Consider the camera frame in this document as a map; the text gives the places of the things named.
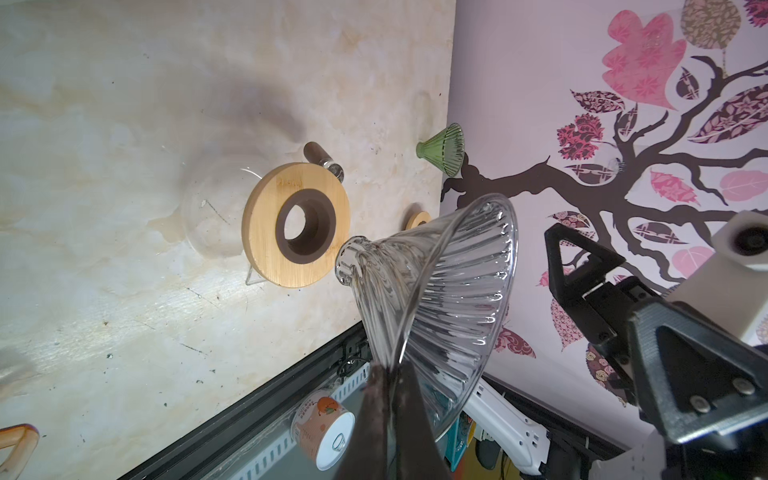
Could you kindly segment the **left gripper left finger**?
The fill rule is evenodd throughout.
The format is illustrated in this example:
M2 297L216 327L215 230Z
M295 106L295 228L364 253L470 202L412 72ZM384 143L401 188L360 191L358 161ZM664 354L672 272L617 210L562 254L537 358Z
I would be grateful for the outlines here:
M336 479L396 479L394 391L397 369L371 365L350 443Z

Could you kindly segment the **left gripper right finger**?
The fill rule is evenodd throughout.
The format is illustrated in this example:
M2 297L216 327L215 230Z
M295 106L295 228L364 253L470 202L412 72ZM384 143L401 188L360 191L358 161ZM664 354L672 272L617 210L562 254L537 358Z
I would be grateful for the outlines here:
M438 452L414 366L402 363L392 400L395 479L449 480L452 474Z

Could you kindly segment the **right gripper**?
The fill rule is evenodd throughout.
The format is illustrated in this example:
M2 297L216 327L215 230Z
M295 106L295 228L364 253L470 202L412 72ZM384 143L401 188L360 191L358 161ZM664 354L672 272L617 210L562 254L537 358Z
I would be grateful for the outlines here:
M738 432L767 420L767 354L691 316L635 277L605 281L626 259L579 231L544 233L549 290L575 304L596 381L645 414L668 441ZM569 268L562 243L579 252Z

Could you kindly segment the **clear glass carafe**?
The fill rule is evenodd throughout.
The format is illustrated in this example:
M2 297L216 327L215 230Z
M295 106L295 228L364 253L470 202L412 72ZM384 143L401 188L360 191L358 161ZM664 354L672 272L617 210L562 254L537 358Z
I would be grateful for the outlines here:
M302 154L220 155L201 165L181 203L192 247L212 259L245 259L247 284L298 289L328 274L350 228L344 170L316 142Z

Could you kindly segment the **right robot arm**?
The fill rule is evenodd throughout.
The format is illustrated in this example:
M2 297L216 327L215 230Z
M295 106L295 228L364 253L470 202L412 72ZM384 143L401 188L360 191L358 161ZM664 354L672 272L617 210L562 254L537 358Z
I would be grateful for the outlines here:
M713 254L667 296L606 276L622 257L563 225L545 233L549 288L608 361L653 432L609 460L549 431L481 382L466 411L525 479L763 479L767 349L751 338L767 315L767 218L743 211Z

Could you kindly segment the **green glass dripper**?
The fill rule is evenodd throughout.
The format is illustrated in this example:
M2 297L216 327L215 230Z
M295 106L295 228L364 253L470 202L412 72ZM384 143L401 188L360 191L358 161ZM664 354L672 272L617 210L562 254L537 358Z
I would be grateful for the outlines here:
M452 123L429 140L416 145L416 156L426 160L447 177L455 177L461 170L465 155L462 127Z

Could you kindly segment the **white paper cup lid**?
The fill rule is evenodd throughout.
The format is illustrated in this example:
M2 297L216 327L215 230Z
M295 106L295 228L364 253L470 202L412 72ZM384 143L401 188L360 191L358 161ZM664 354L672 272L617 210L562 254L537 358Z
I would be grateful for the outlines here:
M346 451L356 422L355 414L332 397L329 390L312 392L295 412L291 438L320 471L332 468Z

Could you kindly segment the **orange glass pitcher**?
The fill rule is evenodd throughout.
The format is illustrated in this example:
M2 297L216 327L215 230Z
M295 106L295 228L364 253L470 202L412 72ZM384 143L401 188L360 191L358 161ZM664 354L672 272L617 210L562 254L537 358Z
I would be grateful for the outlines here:
M16 480L21 475L39 440L39 431L31 424L1 429L1 449L11 449L1 463L1 480Z

